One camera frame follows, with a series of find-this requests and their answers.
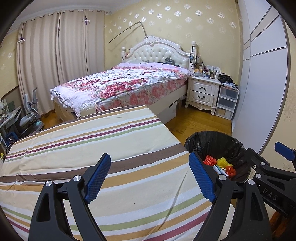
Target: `beige curtain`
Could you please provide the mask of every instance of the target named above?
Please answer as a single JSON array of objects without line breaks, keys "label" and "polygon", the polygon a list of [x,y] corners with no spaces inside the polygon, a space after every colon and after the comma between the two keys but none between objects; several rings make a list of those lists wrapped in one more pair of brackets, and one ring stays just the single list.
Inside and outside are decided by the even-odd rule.
[{"label": "beige curtain", "polygon": [[58,13],[46,14],[23,23],[20,37],[26,38],[17,45],[17,73],[21,95],[28,93],[33,99],[36,90],[40,114],[53,110],[49,90],[58,86],[56,56],[56,29]]},{"label": "beige curtain", "polygon": [[86,18],[89,20],[85,26],[88,75],[105,71],[104,16],[104,11],[86,10]]},{"label": "beige curtain", "polygon": [[57,61],[61,84],[87,76],[85,10],[62,11],[57,36]]}]

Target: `tufted headboard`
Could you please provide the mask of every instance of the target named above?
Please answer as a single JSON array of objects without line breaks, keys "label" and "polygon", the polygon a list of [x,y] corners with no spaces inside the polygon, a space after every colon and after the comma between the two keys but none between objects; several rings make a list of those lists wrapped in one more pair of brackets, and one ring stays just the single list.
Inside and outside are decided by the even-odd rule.
[{"label": "tufted headboard", "polygon": [[123,47],[122,56],[124,63],[133,60],[164,63],[166,58],[171,58],[177,65],[192,71],[189,53],[184,52],[180,45],[155,36],[148,36],[148,38],[138,43],[130,49],[128,55],[126,55],[126,48]]}]

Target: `ceiling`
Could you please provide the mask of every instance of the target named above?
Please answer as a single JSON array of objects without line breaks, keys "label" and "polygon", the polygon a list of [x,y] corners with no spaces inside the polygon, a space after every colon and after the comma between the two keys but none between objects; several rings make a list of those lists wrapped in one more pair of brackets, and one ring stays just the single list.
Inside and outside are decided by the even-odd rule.
[{"label": "ceiling", "polygon": [[64,7],[75,8],[97,8],[105,10],[109,14],[125,8],[141,0],[34,0],[22,13],[18,16],[12,28],[18,26],[22,21],[25,21],[36,16],[49,13],[51,11],[65,10]]}]

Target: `black bag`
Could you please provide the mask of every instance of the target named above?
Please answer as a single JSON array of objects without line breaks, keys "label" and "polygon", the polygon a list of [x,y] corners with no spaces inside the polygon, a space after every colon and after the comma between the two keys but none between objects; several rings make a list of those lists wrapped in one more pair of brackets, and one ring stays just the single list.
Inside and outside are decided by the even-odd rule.
[{"label": "black bag", "polygon": [[232,181],[244,182],[251,172],[247,161],[242,160],[246,149],[237,139],[217,131],[196,132],[187,138],[184,147],[196,151],[202,160],[210,155],[217,160],[224,157],[236,170]]}]

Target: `yellow object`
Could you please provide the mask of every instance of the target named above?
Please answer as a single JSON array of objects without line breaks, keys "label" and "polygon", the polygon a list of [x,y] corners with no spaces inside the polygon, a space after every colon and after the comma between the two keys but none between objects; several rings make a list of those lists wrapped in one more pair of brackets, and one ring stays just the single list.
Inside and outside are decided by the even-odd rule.
[{"label": "yellow object", "polygon": [[232,164],[228,163],[226,161],[226,159],[224,157],[222,157],[217,161],[217,166],[220,167],[220,168],[226,168],[227,166],[232,167]]}]

